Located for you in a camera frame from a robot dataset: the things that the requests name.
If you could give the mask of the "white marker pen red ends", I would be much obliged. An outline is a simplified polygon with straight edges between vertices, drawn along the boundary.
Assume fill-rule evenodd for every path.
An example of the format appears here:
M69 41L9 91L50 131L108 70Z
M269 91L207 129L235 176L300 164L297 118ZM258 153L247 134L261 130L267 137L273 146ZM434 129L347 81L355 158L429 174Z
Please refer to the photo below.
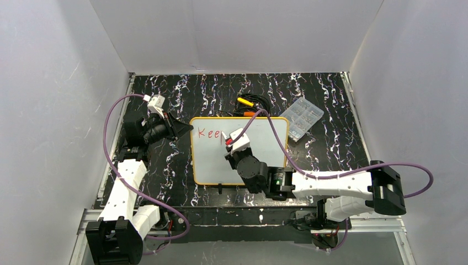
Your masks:
M227 135L223 131L221 131L221 140L224 143L224 145L225 145L227 139L228 139Z

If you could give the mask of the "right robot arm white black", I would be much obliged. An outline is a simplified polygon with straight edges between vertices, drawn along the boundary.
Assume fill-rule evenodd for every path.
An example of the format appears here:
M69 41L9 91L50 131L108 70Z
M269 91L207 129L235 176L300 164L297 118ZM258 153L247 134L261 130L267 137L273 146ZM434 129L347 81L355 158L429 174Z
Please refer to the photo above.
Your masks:
M225 159L252 194L286 201L325 196L317 203L316 220L341 222L361 213L399 216L406 213L400 175L389 166L362 172L305 172L291 167L271 167L253 156L252 149L226 148Z

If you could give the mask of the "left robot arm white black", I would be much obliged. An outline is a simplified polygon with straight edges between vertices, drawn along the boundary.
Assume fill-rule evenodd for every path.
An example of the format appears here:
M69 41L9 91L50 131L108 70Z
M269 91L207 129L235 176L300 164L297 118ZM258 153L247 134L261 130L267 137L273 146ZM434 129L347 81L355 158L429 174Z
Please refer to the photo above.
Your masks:
M94 264L139 264L148 232L161 219L152 203L135 208L137 192L149 162L149 146L162 139L178 140L193 126L162 112L149 118L138 111L123 118L125 142L115 166L116 178L107 203L86 237Z

